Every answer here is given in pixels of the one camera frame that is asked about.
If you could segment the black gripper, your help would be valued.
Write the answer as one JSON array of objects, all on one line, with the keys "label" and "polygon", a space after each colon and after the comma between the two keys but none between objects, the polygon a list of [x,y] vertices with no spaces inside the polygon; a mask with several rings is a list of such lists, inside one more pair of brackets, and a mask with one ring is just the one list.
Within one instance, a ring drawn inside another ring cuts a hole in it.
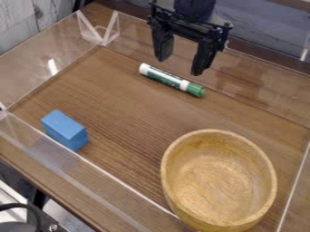
[{"label": "black gripper", "polygon": [[202,75],[212,64],[217,52],[226,49],[234,25],[215,13],[215,2],[150,2],[148,5],[148,25],[158,61],[163,62],[172,55],[176,34],[199,42],[191,74]]}]

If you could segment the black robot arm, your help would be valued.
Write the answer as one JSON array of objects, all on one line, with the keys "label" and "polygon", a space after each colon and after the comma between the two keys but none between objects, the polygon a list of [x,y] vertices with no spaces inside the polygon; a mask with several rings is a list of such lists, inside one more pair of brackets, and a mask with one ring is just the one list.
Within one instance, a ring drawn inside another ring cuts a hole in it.
[{"label": "black robot arm", "polygon": [[214,57],[227,46],[234,25],[214,12],[217,0],[148,0],[152,47],[159,62],[166,61],[175,48],[175,36],[198,44],[191,74],[202,75]]}]

